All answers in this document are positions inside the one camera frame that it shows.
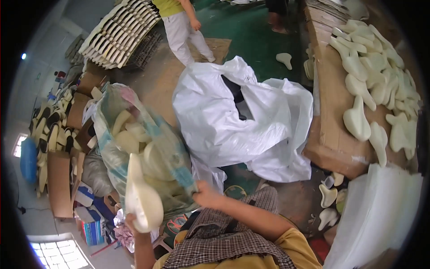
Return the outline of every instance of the factory floor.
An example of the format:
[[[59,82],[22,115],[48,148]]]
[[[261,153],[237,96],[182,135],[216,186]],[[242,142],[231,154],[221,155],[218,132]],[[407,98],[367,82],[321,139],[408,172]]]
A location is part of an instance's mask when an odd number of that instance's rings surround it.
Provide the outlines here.
[[[200,30],[205,38],[231,40],[223,62],[238,55],[253,68],[259,82],[273,77],[288,78],[291,81],[302,83],[303,55],[306,54],[299,34],[295,2],[290,1],[289,5],[289,16],[286,21],[286,26],[290,30],[288,35],[275,33],[271,30],[267,21],[267,8],[261,3],[232,6],[228,2],[200,0],[195,3],[195,9],[197,18],[202,25]],[[164,35],[163,43],[166,43],[162,21],[156,25],[155,29]],[[292,55],[292,70],[288,70],[284,64],[276,61],[276,54],[278,53]],[[116,75],[116,80],[129,85],[145,104],[148,93],[154,88],[160,74],[172,57],[174,56],[167,44],[160,46],[145,71],[131,74],[119,73]],[[157,93],[157,100],[166,100],[159,103],[165,104],[166,109],[171,110],[172,91],[158,91],[160,92]],[[260,177],[246,169],[245,164],[222,167],[222,169],[227,174],[227,180],[224,182],[224,193],[228,196],[241,198],[253,193],[259,184],[263,183]],[[293,221],[307,237],[321,234],[318,231],[318,215],[322,210],[319,205],[321,193],[318,185],[324,178],[321,170],[313,168],[310,181],[268,182],[278,190],[280,214]],[[180,225],[185,222],[185,218],[178,216],[172,219],[172,223],[168,223],[164,229],[169,235],[165,242],[171,247],[173,247],[174,236]]]

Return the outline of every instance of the checkered cloth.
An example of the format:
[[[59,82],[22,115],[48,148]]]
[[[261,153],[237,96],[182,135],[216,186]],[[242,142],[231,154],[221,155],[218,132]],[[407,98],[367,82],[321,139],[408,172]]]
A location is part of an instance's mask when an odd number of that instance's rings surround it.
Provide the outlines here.
[[[278,214],[276,196],[275,188],[264,187],[241,201]],[[296,268],[280,246],[214,209],[205,209],[200,213],[184,241],[175,246],[163,268],[177,269],[203,263],[220,263],[243,255],[271,255],[279,268]]]

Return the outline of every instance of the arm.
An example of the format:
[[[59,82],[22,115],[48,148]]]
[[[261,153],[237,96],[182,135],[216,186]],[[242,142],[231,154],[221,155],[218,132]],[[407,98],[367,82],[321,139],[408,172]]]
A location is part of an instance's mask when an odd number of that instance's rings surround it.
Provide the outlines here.
[[[232,216],[269,241],[275,242],[283,233],[293,228],[293,225],[279,215],[216,193],[206,181],[197,181],[197,186],[199,192],[193,195],[193,199],[198,204]]]
[[[135,219],[136,216],[133,214],[129,213],[126,216],[126,225],[132,231],[135,240],[135,268],[152,269],[156,260],[152,249],[151,235],[150,233],[139,233],[133,225],[133,220]]]
[[[200,22],[196,18],[196,13],[194,12],[194,7],[191,4],[190,0],[178,0],[182,7],[184,8],[185,12],[187,13],[188,18],[190,19],[191,27],[198,31],[201,27]]]

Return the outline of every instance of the person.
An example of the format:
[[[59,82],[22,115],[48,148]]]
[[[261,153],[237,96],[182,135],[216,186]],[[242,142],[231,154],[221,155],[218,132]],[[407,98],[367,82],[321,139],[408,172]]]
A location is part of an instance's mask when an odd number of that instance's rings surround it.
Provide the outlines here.
[[[199,31],[201,24],[190,0],[152,0],[152,3],[160,10],[169,47],[181,63],[187,66],[194,62],[187,45],[188,39],[209,62],[215,61]]]
[[[126,225],[135,238],[135,268],[321,269],[306,238],[277,214],[276,189],[265,186],[241,200],[223,196],[206,181],[197,181],[194,212],[175,237],[172,253],[155,260],[149,234]]]
[[[287,14],[287,5],[289,0],[266,0],[266,7],[269,9],[269,24],[272,25],[272,31],[288,34],[285,29],[282,17]]]

